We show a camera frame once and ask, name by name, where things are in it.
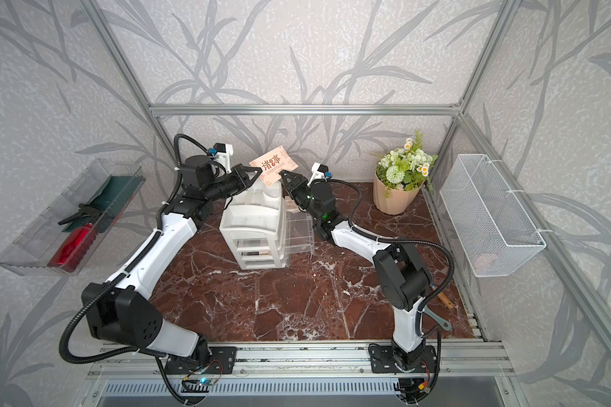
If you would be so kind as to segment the black clamp tool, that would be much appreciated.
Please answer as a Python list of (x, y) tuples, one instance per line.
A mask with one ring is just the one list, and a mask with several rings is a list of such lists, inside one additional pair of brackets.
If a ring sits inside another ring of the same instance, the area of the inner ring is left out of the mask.
[(78, 206), (78, 211), (73, 215), (64, 218), (58, 222), (59, 226), (71, 224), (77, 220), (81, 221), (82, 224), (86, 223), (94, 223), (98, 218), (103, 214), (103, 211), (100, 208), (97, 208), (93, 205), (87, 205), (86, 203), (82, 203)]

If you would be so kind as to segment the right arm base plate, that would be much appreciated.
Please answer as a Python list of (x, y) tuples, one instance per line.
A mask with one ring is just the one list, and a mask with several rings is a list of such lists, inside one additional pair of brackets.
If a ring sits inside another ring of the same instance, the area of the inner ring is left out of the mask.
[(426, 342), (411, 352), (405, 352), (395, 342), (372, 343), (368, 345), (368, 354), (372, 373), (432, 373), (439, 359), (436, 348)]

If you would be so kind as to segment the green cloth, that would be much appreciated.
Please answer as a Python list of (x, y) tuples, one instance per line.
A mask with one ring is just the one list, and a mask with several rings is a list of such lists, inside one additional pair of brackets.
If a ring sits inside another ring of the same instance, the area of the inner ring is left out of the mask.
[[(98, 220), (92, 223), (98, 234), (109, 229), (117, 215), (120, 215), (143, 183), (144, 178), (142, 176), (110, 176), (96, 191), (87, 205), (93, 205), (103, 211)], [(66, 224), (63, 232), (72, 232), (83, 225), (85, 224), (77, 220), (71, 224)]]

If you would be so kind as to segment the red brush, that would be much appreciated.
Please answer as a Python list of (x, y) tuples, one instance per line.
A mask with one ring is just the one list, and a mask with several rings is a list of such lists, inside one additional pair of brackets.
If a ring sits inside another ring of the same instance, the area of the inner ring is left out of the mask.
[(76, 228), (64, 240), (48, 262), (48, 266), (68, 273), (78, 271), (97, 235), (98, 232), (92, 223)]

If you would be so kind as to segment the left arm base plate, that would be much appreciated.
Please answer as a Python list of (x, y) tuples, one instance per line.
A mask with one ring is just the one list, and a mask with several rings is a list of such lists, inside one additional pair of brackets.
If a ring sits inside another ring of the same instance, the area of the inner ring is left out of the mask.
[(169, 356), (165, 364), (168, 375), (231, 375), (234, 370), (238, 349), (234, 346), (209, 347), (210, 354), (204, 361), (192, 361), (178, 356)]

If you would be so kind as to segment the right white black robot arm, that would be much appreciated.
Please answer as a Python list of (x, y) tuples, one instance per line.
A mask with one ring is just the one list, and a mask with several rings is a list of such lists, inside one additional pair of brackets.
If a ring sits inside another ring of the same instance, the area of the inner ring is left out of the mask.
[[(407, 369), (406, 364), (414, 361), (424, 350), (424, 311), (454, 277), (455, 259), (451, 251), (434, 242), (383, 237), (356, 225), (352, 220), (353, 212), (348, 216), (339, 212), (331, 188), (333, 184), (351, 187), (349, 182), (329, 176), (308, 180), (301, 174), (285, 170), (279, 174), (281, 183), (299, 210), (312, 217), (314, 232), (322, 240), (348, 249), (374, 266), (382, 293), (394, 312), (393, 355), (400, 359), (402, 369)], [(446, 257), (448, 270), (437, 286), (419, 254), (420, 246), (438, 250)]]

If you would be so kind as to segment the pink object in basket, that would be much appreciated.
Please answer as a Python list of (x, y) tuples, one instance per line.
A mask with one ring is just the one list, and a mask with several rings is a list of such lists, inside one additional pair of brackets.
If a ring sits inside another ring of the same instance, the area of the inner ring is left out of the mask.
[(497, 260), (497, 254), (480, 254), (475, 260), (475, 269), (480, 273), (486, 273)]

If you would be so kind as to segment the white green artificial flowers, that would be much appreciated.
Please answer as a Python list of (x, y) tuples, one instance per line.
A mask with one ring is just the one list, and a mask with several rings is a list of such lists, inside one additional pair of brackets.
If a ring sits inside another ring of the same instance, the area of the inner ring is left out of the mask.
[(424, 134), (416, 130), (401, 148), (385, 154), (376, 167), (378, 180), (397, 191), (413, 191), (427, 184), (438, 156), (427, 154), (423, 141)]

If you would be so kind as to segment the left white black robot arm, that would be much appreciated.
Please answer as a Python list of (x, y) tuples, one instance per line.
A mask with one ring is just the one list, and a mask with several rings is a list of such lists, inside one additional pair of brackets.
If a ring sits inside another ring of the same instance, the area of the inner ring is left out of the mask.
[[(92, 364), (125, 353), (165, 356), (204, 369), (213, 356), (201, 334), (168, 322), (149, 301), (156, 284), (183, 246), (212, 215), (220, 200), (248, 190), (261, 168), (227, 161), (224, 144), (211, 149), (178, 133), (173, 139), (177, 173), (170, 197), (156, 214), (156, 227), (141, 247), (104, 283), (91, 283), (81, 294), (82, 307), (61, 335), (59, 355), (74, 365)], [(82, 320), (91, 335), (119, 348), (88, 356), (71, 352), (71, 335)]]

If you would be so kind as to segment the clear plastic wall tray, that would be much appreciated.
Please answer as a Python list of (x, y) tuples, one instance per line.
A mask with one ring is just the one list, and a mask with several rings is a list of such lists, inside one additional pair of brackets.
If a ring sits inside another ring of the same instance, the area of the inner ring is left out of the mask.
[(0, 266), (19, 276), (74, 276), (145, 182), (139, 164), (93, 161), (15, 241)]

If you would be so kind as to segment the aluminium front rail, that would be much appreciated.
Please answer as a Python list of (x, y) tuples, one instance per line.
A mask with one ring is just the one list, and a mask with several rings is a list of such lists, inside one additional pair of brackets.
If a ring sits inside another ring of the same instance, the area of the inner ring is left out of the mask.
[[(233, 372), (224, 379), (368, 377), (372, 360), (368, 341), (234, 343)], [(499, 342), (444, 339), (443, 376), (513, 376), (514, 367)], [(159, 378), (154, 359), (124, 354), (92, 365), (88, 378)]]

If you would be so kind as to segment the white plastic drawer organizer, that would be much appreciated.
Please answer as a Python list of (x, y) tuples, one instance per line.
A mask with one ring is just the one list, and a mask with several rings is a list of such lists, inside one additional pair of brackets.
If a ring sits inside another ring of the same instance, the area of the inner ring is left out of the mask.
[(256, 181), (224, 210), (219, 230), (241, 269), (280, 269), (288, 263), (285, 224), (282, 185)]

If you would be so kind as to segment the beige flower pot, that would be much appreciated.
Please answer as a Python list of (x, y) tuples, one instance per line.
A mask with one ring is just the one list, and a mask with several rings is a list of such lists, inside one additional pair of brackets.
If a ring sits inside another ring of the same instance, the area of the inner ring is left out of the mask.
[(411, 191), (391, 189), (375, 175), (373, 180), (373, 203), (379, 211), (387, 215), (400, 215), (414, 201), (420, 190), (421, 188)]

